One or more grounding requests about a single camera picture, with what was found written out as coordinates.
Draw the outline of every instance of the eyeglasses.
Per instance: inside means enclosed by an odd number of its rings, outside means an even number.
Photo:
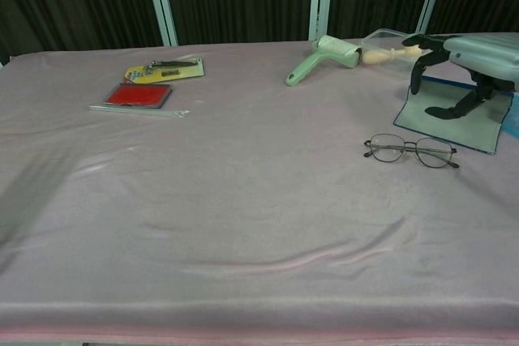
[[[382,162],[395,162],[405,152],[414,152],[420,162],[429,168],[443,168],[447,164],[453,168],[460,167],[451,161],[457,150],[449,143],[435,138],[422,138],[417,142],[406,142],[398,135],[377,134],[366,141],[364,146],[370,148],[369,152],[364,153],[365,157],[374,156]]]

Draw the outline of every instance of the mint green lint roller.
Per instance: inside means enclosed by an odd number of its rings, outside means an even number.
[[[361,48],[357,45],[341,41],[332,36],[323,36],[315,41],[312,46],[312,54],[285,79],[285,83],[294,86],[305,78],[314,67],[323,60],[337,61],[349,68],[355,68],[360,59]]]

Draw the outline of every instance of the glasses lens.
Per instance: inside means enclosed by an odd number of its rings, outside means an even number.
[[[453,148],[438,139],[424,138],[416,143],[416,152],[425,165],[431,168],[441,168],[451,160]]]
[[[393,162],[404,154],[404,140],[397,135],[378,134],[371,139],[371,151],[377,160]]]

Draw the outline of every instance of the gray robot arm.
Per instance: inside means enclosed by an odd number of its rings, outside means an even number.
[[[429,107],[426,112],[440,119],[456,119],[482,105],[499,92],[519,90],[519,33],[473,36],[424,36],[406,38],[404,46],[419,45],[432,51],[421,56],[411,73],[411,93],[420,90],[422,74],[428,66],[450,62],[470,72],[476,83],[473,91],[454,107]]]

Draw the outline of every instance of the table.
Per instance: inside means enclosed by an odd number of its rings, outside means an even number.
[[[0,340],[519,340],[519,141],[460,169],[364,158],[408,79],[310,43],[20,56],[0,70]],[[88,110],[181,56],[184,118]],[[455,66],[431,75],[469,80]]]

